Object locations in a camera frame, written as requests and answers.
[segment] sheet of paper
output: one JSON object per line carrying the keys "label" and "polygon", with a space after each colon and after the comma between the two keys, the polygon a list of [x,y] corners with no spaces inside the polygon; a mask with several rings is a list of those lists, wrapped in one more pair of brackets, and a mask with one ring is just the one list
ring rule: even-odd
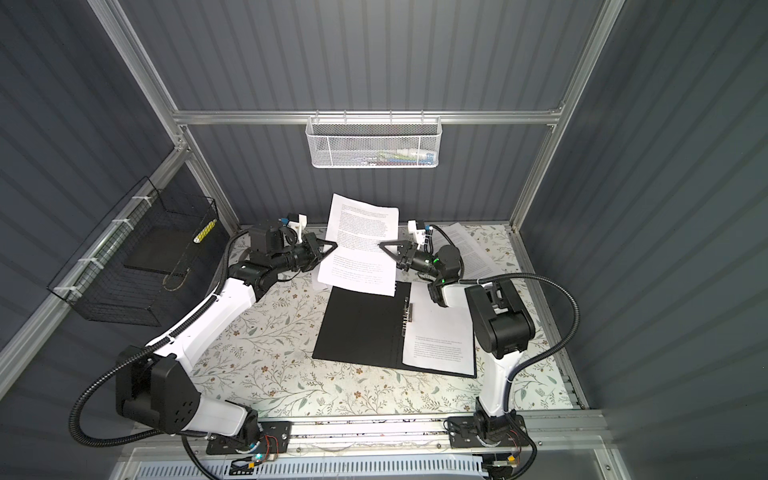
{"label": "sheet of paper", "polygon": [[442,308],[426,283],[411,284],[412,322],[406,327],[402,362],[422,369],[475,373],[475,335],[469,308]]}
{"label": "sheet of paper", "polygon": [[326,239],[339,244],[319,265],[317,280],[347,290],[395,296],[395,261],[379,242],[397,240],[399,212],[334,194]]}
{"label": "sheet of paper", "polygon": [[[454,223],[447,227],[441,227],[446,235],[451,237],[451,241],[458,247],[464,261],[464,275],[462,278],[478,279],[487,276],[501,275],[504,270],[494,263],[488,256],[485,249],[472,238],[472,235],[460,223]],[[448,241],[438,231],[432,233],[432,245],[435,253],[443,245],[448,245]]]}

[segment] floral tablecloth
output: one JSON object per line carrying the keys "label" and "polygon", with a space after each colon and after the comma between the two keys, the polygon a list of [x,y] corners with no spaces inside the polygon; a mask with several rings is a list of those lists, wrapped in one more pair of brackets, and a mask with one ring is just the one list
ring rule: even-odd
{"label": "floral tablecloth", "polygon": [[[503,226],[466,228],[505,271],[520,271]],[[324,229],[315,231],[323,236]],[[238,240],[230,262],[237,260],[247,241],[247,236]],[[420,281],[412,272],[398,271],[398,275],[398,280]],[[529,343],[525,359],[547,349],[548,341],[526,285],[517,280],[515,285],[536,323],[536,337]],[[261,416],[272,418],[468,412],[475,408],[485,371],[481,355],[477,379],[313,359],[329,296],[329,290],[313,289],[310,273],[277,283],[203,354],[192,373],[197,389],[250,405]],[[519,373],[512,390],[516,409],[572,408],[552,358]]]}

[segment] wire mesh basket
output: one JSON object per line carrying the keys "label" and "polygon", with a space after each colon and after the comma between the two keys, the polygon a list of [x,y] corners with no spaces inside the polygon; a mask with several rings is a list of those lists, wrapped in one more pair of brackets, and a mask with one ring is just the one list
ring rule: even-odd
{"label": "wire mesh basket", "polygon": [[312,165],[317,168],[434,168],[442,124],[306,122]]}
{"label": "wire mesh basket", "polygon": [[62,283],[59,272],[48,289],[88,320],[173,325],[206,294],[229,238],[214,200],[153,190],[113,223],[99,248],[77,260],[79,274]]}

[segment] white vent grille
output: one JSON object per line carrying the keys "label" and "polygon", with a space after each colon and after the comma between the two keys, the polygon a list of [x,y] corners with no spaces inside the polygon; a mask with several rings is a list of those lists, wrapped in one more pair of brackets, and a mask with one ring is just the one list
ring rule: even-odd
{"label": "white vent grille", "polygon": [[[279,458],[257,467],[250,475],[228,475],[232,460],[203,461],[211,473],[224,478],[338,478],[379,475],[473,475],[482,477],[482,459],[472,455],[400,455]],[[142,462],[137,480],[205,478],[192,462]]]}
{"label": "white vent grille", "polygon": [[306,122],[312,165],[318,168],[434,168],[441,136],[439,118],[388,124]]}

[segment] gray corrugated wall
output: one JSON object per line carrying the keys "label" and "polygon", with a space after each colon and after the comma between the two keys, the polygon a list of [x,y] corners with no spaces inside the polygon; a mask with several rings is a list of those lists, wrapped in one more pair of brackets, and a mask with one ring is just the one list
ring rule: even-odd
{"label": "gray corrugated wall", "polygon": [[[185,167],[166,189],[200,194]],[[201,295],[203,292],[198,292],[197,298]],[[194,298],[191,303],[184,301],[190,308],[197,302]],[[67,431],[72,404],[99,375],[114,366],[117,354],[125,347],[143,346],[167,327],[99,323],[74,312],[67,315],[0,401],[0,478],[105,480],[122,447],[92,449],[76,443]],[[82,425],[87,434],[100,438],[131,432],[134,423],[114,410],[114,380],[88,401]]]}
{"label": "gray corrugated wall", "polygon": [[173,145],[85,2],[0,2],[0,346]]}
{"label": "gray corrugated wall", "polygon": [[[86,2],[0,2],[0,346],[172,147]],[[155,333],[68,316],[0,401],[0,478],[106,478],[118,453],[75,444],[69,408],[116,352]],[[130,430],[113,391],[86,411],[95,435]]]}
{"label": "gray corrugated wall", "polygon": [[182,110],[556,108],[599,0],[124,2]]}
{"label": "gray corrugated wall", "polygon": [[451,125],[437,168],[319,169],[304,127],[190,127],[242,223],[303,212],[328,220],[334,193],[398,207],[400,219],[508,220],[545,125]]}
{"label": "gray corrugated wall", "polygon": [[[557,108],[599,0],[124,2],[182,110]],[[507,220],[543,126],[446,126],[436,169],[310,166],[302,127],[193,126],[242,223],[323,222],[332,193],[401,218]]]}
{"label": "gray corrugated wall", "polygon": [[628,2],[522,228],[634,478],[765,478],[767,21]]}

